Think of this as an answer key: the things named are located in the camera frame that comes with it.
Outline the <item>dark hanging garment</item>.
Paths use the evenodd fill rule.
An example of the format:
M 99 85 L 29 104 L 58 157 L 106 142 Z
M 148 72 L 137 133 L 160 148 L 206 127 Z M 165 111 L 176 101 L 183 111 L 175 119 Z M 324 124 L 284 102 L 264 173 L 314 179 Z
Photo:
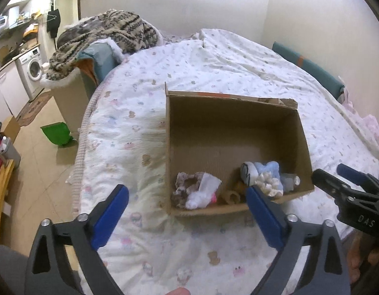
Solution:
M 61 24 L 61 15 L 58 9 L 54 9 L 47 13 L 47 33 L 52 39 L 55 39 L 58 34 L 58 29 Z

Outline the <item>green plastic dustpan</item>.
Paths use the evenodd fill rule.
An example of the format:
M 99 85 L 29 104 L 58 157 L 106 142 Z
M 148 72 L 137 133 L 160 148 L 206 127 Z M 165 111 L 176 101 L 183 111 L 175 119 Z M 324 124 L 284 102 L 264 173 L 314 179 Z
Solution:
M 73 140 L 68 126 L 63 122 L 53 123 L 41 127 L 43 134 L 57 146 L 64 146 Z

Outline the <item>brown cardboard box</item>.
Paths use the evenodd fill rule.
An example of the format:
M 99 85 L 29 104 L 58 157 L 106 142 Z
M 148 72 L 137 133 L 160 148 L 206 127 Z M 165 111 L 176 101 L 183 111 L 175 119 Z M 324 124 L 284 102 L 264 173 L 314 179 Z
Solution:
M 308 144 L 293 99 L 166 90 L 165 205 L 172 216 L 210 216 L 248 209 L 223 198 L 240 180 L 243 162 L 278 162 L 283 173 L 298 175 L 300 185 L 281 204 L 314 191 Z M 221 180 L 218 200 L 207 208 L 185 210 L 171 196 L 180 172 L 209 173 Z

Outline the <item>pink pillow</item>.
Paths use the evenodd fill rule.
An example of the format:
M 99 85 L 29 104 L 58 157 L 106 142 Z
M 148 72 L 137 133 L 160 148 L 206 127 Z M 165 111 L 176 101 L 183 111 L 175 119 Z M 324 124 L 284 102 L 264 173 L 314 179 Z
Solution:
M 376 140 L 379 146 L 379 124 L 376 120 L 376 117 L 373 115 L 367 115 L 364 118 L 362 118 L 354 108 L 351 101 L 344 102 L 342 105 L 354 116 L 356 116 L 361 121 L 361 123 L 372 133 L 374 139 Z

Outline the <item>small cardboard box on floor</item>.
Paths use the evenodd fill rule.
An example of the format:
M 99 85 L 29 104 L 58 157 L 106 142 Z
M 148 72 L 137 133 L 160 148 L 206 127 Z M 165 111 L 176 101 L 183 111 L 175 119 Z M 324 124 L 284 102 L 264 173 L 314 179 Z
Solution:
M 19 134 L 21 127 L 14 116 L 6 118 L 1 125 L 1 135 L 10 138 L 12 142 L 15 141 Z

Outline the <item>white washing machine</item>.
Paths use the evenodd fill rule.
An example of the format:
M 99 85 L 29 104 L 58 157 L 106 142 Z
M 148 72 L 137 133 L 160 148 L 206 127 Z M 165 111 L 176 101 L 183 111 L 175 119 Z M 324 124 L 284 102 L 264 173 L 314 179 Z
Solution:
M 43 90 L 40 84 L 42 72 L 42 57 L 38 46 L 24 52 L 15 59 L 17 71 L 29 97 L 32 102 Z

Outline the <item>cream shell-like soft toy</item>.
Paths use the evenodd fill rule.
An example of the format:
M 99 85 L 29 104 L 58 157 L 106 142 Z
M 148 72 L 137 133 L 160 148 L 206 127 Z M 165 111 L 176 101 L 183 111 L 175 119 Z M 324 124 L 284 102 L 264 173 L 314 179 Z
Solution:
M 271 172 L 259 174 L 255 180 L 255 184 L 268 197 L 279 198 L 283 196 L 283 186 L 278 178 L 273 177 Z

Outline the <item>grey plastic bin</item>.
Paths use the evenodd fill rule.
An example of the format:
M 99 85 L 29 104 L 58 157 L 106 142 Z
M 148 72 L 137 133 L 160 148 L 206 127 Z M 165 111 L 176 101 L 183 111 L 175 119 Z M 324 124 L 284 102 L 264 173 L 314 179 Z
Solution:
M 4 136 L 0 144 L 0 152 L 7 160 L 14 161 L 14 169 L 19 167 L 21 162 L 21 156 L 17 149 L 14 147 L 12 140 L 9 137 Z

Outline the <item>floral frilly soft cloth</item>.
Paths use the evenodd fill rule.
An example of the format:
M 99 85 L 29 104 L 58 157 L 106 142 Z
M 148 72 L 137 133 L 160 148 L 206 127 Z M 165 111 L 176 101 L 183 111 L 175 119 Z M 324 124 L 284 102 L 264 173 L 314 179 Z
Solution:
M 184 209 L 188 196 L 199 190 L 204 172 L 197 172 L 192 175 L 180 172 L 175 180 L 175 191 L 171 195 L 171 202 L 174 207 Z

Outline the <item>white kitchen cabinet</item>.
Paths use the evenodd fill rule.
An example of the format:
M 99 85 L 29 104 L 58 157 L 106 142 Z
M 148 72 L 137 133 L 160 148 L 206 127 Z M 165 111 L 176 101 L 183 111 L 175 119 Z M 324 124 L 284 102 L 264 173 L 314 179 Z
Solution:
M 16 63 L 11 62 L 0 70 L 0 121 L 18 117 L 28 101 Z

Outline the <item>teal bed headboard cushion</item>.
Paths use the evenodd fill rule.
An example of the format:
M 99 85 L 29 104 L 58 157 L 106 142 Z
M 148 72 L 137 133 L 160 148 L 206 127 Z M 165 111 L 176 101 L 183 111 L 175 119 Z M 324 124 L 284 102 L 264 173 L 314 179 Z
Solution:
M 286 61 L 295 64 L 313 76 L 336 100 L 343 94 L 345 87 L 343 82 L 336 79 L 316 63 L 276 41 L 272 45 L 272 50 Z

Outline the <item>beige black knitted blanket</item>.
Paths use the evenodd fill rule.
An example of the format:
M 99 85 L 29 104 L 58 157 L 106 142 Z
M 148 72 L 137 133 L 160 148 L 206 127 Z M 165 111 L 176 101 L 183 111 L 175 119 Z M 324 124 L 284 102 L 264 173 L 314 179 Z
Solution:
M 113 43 L 121 60 L 124 54 L 160 46 L 163 37 L 152 24 L 129 11 L 110 9 L 84 18 L 67 26 L 59 36 L 43 82 L 47 85 L 66 79 L 75 69 L 80 52 L 98 41 Z

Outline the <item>brown patterned floor mat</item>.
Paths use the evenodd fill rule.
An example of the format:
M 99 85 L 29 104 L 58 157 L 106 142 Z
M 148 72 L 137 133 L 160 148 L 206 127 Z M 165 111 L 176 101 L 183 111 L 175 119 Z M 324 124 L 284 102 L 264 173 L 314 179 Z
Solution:
M 42 92 L 32 102 L 27 103 L 17 117 L 19 126 L 26 127 L 30 125 L 50 98 L 52 98 L 51 91 Z

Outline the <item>white blue plush toy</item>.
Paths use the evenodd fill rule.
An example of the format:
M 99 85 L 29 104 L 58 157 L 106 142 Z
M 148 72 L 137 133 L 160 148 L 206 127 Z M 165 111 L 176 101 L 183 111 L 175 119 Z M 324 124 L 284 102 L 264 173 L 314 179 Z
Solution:
M 283 186 L 280 179 L 280 165 L 276 161 L 266 164 L 260 162 L 244 162 L 240 166 L 240 177 L 244 184 L 255 185 L 257 180 L 271 184 L 273 189 L 282 191 Z

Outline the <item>white patterned bed duvet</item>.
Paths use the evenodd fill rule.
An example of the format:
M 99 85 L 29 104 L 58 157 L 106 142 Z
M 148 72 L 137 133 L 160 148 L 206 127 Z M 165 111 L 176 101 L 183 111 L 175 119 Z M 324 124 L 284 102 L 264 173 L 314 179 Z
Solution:
M 82 212 L 118 184 L 129 204 L 99 255 L 126 294 L 249 294 L 274 258 L 249 212 L 167 214 L 165 93 L 204 91 L 293 99 L 314 168 L 345 163 L 379 178 L 379 146 L 364 123 L 315 78 L 237 34 L 203 29 L 143 50 L 105 79 L 89 104 L 77 158 Z

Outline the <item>white pink soft toy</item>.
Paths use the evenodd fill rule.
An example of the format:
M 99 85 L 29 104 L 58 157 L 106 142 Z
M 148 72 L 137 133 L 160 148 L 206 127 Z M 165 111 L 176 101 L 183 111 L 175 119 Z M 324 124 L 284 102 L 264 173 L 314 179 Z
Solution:
M 209 173 L 204 173 L 200 180 L 199 188 L 188 194 L 185 207 L 187 210 L 206 208 L 216 198 L 216 192 L 221 185 L 221 180 Z

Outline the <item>brown small plush toy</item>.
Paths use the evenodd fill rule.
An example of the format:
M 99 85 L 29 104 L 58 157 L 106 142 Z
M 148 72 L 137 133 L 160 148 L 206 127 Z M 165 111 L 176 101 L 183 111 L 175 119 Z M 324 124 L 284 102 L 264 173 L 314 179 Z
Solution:
M 219 197 L 228 205 L 238 205 L 244 200 L 247 186 L 237 182 L 232 188 L 221 189 Z

